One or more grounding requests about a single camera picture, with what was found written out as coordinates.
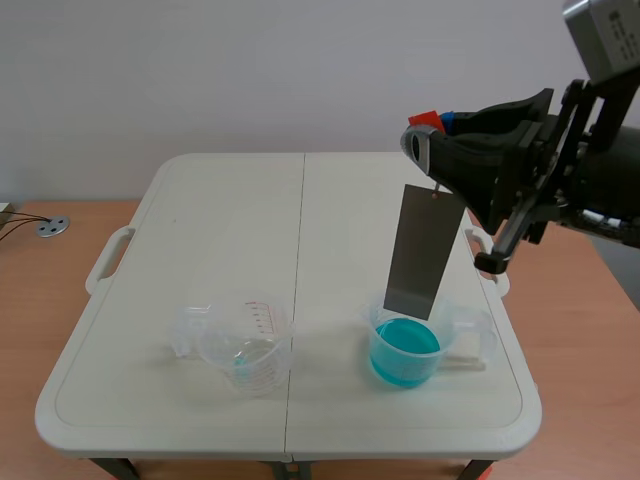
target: white table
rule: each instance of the white table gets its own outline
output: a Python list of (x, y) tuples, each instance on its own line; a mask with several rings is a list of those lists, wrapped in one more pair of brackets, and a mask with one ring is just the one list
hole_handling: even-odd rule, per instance
[[(407, 183), (432, 185), (401, 154), (167, 162), (87, 279), (91, 299), (36, 408), (42, 438), (122, 479), (135, 470), (116, 459), (167, 457), (297, 462), (303, 476), (322, 459), (460, 457), (476, 460), (464, 474), (475, 478), (524, 448), (540, 400), (498, 289), (473, 268), (468, 217), (440, 291), (493, 316), (501, 345), (490, 368), (443, 371), (413, 390), (367, 369), (356, 313), (385, 288)], [(240, 397), (168, 346), (177, 308), (235, 289), (295, 312), (289, 384), (265, 397)]]

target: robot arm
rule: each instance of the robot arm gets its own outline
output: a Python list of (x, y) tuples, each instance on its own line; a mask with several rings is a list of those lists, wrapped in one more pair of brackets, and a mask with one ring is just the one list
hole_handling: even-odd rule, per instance
[[(463, 199), (493, 251), (475, 265), (506, 270), (520, 240), (539, 243), (547, 222), (640, 248), (640, 130), (622, 121), (640, 86), (637, 0), (572, 0), (565, 21), (591, 77), (569, 85), (558, 115), (553, 90), (529, 99), (449, 115), (446, 132), (409, 127), (404, 152)], [(604, 100), (590, 131), (597, 98)]]

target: wooden desk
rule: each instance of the wooden desk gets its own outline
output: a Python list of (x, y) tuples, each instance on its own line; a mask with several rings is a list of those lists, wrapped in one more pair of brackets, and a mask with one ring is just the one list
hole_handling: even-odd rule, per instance
[[(107, 479), (88, 461), (59, 456), (38, 437), (35, 403), (88, 296), (84, 281), (109, 235), (137, 202), (31, 203), (71, 227), (41, 239), (28, 225), (0, 242), (0, 478)], [(589, 240), (550, 227), (522, 245), (506, 305), (544, 408), (538, 437), (499, 462), (491, 480), (634, 478), (640, 454), (640, 313)], [(326, 462), (316, 479), (455, 478), (461, 465), (422, 461)], [(251, 462), (146, 461), (149, 479), (269, 479)]]

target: measuring cup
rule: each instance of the measuring cup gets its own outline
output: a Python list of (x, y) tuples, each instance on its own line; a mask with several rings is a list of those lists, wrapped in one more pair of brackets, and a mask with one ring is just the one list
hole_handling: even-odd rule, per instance
[(491, 316), (448, 300), (436, 303), (428, 321), (385, 310), (382, 302), (365, 308), (364, 315), (371, 365), (382, 379), (400, 387), (428, 380), (462, 335), (479, 339), (478, 351), (464, 357), (474, 369), (486, 366), (498, 344)]
[(195, 351), (250, 396), (264, 395), (289, 377), (292, 337), (281, 304), (255, 296), (184, 308), (170, 330), (178, 357)]

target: cable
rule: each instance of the cable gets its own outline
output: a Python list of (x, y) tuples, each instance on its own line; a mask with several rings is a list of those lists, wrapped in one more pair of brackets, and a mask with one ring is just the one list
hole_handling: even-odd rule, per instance
[(31, 213), (22, 213), (22, 212), (7, 212), (10, 215), (20, 215), (23, 217), (31, 217), (31, 218), (39, 218), (40, 220), (44, 220), (45, 222), (51, 222), (50, 218), (43, 217), (41, 215), (33, 215)]
[(39, 218), (30, 218), (28, 220), (23, 220), (22, 223), (16, 225), (15, 227), (13, 227), (11, 230), (9, 230), (7, 233), (5, 233), (3, 236), (0, 237), (0, 241), (4, 240), (11, 232), (13, 232), (14, 230), (17, 230), (18, 228), (20, 228), (22, 225), (26, 225), (27, 223), (31, 223), (31, 222), (40, 222), (41, 220)]
[[(47, 222), (47, 221), (49, 221), (49, 223), (50, 223), (50, 220), (40, 220), (39, 218), (29, 218), (29, 220), (38, 220), (39, 222)], [(6, 222), (0, 222), (0, 227), (2, 225), (6, 225), (7, 223), (26, 222), (26, 221), (27, 221), (26, 218), (16, 218), (14, 220), (7, 220)]]

